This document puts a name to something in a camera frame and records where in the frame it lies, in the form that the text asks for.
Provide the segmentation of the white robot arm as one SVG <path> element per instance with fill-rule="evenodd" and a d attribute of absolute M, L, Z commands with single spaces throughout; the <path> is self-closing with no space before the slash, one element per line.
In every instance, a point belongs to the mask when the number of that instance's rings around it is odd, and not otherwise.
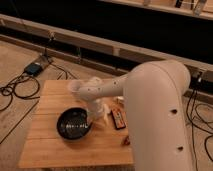
<path fill-rule="evenodd" d="M 145 62 L 108 81 L 74 79 L 68 90 L 92 106 L 103 97 L 122 96 L 135 171 L 193 171 L 182 96 L 191 81 L 176 60 Z"/>

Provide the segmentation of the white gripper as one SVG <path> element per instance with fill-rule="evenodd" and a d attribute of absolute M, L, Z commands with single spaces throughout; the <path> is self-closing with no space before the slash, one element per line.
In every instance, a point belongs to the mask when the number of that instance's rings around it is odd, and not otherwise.
<path fill-rule="evenodd" d="M 111 110 L 107 104 L 103 105 L 101 99 L 93 100 L 87 103 L 87 112 L 91 120 L 87 120 L 87 128 L 90 129 L 93 124 L 93 120 L 96 120 L 103 116 L 104 124 L 109 124 L 108 115 Z"/>

